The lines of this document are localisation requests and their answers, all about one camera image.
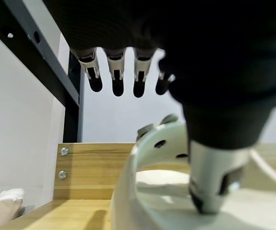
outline wooden surface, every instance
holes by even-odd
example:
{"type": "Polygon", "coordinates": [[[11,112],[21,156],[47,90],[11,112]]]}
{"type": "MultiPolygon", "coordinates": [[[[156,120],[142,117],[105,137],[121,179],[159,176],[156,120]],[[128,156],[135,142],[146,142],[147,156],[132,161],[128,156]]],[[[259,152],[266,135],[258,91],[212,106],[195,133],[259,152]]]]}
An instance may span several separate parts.
{"type": "MultiPolygon", "coordinates": [[[[54,199],[110,199],[123,165],[133,144],[75,143],[60,144],[56,163],[54,199]],[[67,156],[60,150],[69,149],[67,156]],[[58,173],[67,171],[67,178],[60,180],[58,173]]],[[[261,144],[255,147],[269,159],[276,169],[276,144],[261,144]]],[[[188,172],[188,167],[159,165],[146,169],[172,169],[188,172]]]]}
{"type": "Polygon", "coordinates": [[[54,199],[111,199],[114,186],[133,144],[60,144],[54,199]],[[69,149],[67,156],[60,150],[69,149]],[[58,173],[67,171],[60,180],[58,173]]]}
{"type": "MultiPolygon", "coordinates": [[[[60,170],[66,170],[68,177],[55,178],[54,199],[59,200],[0,230],[110,230],[109,199],[131,148],[132,144],[60,144],[56,172],[58,175],[60,170]],[[63,147],[70,151],[67,156],[60,155],[63,147]]],[[[276,169],[276,144],[262,144],[256,149],[276,169]]]]}
{"type": "Polygon", "coordinates": [[[0,230],[110,230],[109,200],[54,200],[0,230]]]}

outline black fingertip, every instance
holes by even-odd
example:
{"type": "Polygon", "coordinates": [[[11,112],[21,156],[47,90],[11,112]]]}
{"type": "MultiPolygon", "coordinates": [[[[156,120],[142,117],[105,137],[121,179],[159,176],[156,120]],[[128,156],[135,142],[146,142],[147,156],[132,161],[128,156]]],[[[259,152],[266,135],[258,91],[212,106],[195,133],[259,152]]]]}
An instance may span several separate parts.
{"type": "Polygon", "coordinates": [[[191,195],[191,199],[192,199],[192,202],[194,204],[194,206],[196,207],[197,211],[200,213],[200,214],[203,214],[203,204],[204,202],[199,199],[193,192],[191,189],[189,189],[189,194],[191,195]]]}
{"type": "Polygon", "coordinates": [[[135,81],[133,85],[133,94],[135,97],[142,97],[144,94],[145,82],[135,81]]]}
{"type": "Polygon", "coordinates": [[[94,92],[99,92],[103,88],[101,78],[89,79],[90,87],[94,92]]]}
{"type": "Polygon", "coordinates": [[[156,84],[156,93],[158,95],[163,95],[168,90],[169,81],[158,79],[156,84]]]}
{"type": "Polygon", "coordinates": [[[123,80],[113,80],[112,81],[112,91],[113,94],[117,97],[122,96],[124,92],[123,80]]]}

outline hole in cup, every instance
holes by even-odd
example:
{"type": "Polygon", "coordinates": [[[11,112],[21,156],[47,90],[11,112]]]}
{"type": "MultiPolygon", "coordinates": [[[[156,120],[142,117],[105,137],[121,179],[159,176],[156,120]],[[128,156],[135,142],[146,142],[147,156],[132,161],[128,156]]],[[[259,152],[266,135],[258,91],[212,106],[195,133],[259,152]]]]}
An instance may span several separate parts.
{"type": "Polygon", "coordinates": [[[161,141],[157,142],[157,143],[154,145],[154,147],[158,149],[158,148],[164,146],[165,143],[166,143],[166,140],[161,140],[161,141]]]}
{"type": "Polygon", "coordinates": [[[188,155],[182,153],[182,154],[178,154],[178,155],[176,156],[176,158],[183,158],[183,157],[188,157],[188,155]]]}

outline white cloth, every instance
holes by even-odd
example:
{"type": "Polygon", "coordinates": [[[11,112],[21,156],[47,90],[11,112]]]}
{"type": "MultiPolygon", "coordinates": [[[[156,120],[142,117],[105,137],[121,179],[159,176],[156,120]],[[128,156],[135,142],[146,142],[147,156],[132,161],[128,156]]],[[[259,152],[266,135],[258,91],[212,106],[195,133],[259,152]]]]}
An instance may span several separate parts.
{"type": "Polygon", "coordinates": [[[17,217],[22,205],[24,190],[17,188],[0,194],[0,226],[17,217]]]}

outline robotic finger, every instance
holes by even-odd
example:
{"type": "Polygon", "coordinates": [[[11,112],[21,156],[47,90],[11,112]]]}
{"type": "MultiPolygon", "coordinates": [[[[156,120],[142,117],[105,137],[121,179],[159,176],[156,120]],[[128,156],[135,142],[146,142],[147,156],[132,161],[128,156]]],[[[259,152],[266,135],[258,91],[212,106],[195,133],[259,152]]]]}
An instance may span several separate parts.
{"type": "Polygon", "coordinates": [[[240,188],[249,148],[222,150],[190,142],[189,193],[201,214],[219,212],[228,193],[240,188]]]}
{"type": "Polygon", "coordinates": [[[103,88],[103,84],[99,74],[99,62],[96,55],[96,48],[90,49],[90,53],[78,59],[82,68],[87,74],[90,87],[94,92],[99,92],[103,88]]]}
{"type": "Polygon", "coordinates": [[[125,50],[105,50],[107,55],[109,71],[112,78],[112,90],[114,95],[121,96],[124,92],[123,73],[124,73],[124,60],[125,50]]]}
{"type": "Polygon", "coordinates": [[[135,97],[142,97],[144,94],[146,75],[151,66],[155,49],[141,50],[134,49],[134,85],[133,94],[135,97]]]}

